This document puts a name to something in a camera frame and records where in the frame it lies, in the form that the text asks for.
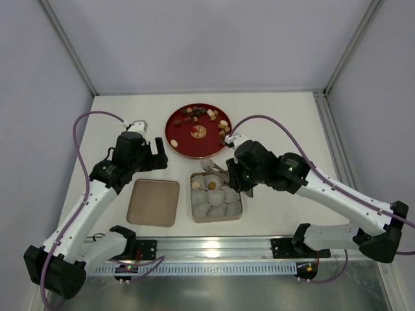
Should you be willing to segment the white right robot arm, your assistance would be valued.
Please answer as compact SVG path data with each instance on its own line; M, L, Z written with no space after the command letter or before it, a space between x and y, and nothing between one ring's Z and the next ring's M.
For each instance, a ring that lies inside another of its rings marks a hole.
M275 156L261 143L243 135L226 136L233 150L226 165L230 187L237 192L266 185L319 203L348 219L344 225L300 224L291 244L301 257L323 249L360 251L369 259L391 263L397 255L408 206L380 202L330 178L302 155Z

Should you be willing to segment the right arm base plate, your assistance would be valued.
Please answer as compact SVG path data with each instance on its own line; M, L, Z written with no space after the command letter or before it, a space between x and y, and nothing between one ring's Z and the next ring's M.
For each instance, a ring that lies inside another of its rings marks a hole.
M270 240L270 248L274 259L317 259L330 258L329 249L315 251L303 242L292 242L292 238L273 238Z

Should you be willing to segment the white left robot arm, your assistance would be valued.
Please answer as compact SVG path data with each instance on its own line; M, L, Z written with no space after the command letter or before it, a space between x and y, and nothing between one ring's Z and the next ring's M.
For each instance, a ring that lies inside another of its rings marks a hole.
M72 299L87 274L114 257L128 258L136 247L136 233L115 225L86 251L84 241L106 208L137 172L167 168L168 157L161 137L150 143L136 132L123 132L107 157L86 176L86 189L61 226L40 246L29 246L24 261L33 283L46 292Z

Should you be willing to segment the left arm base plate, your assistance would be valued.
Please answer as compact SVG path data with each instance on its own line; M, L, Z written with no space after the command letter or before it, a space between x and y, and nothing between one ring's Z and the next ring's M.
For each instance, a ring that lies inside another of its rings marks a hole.
M133 259L136 262L143 260L151 261L156 259L157 240L137 239Z

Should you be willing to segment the metal serving tongs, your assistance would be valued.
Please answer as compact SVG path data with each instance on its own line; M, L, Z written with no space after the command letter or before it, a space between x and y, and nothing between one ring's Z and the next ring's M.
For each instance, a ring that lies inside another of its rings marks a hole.
M217 174L221 176L226 182L230 180L230 174L227 170L224 170L220 166L218 166L214 161L209 158L203 158L200 160L200 166L206 171L210 173Z

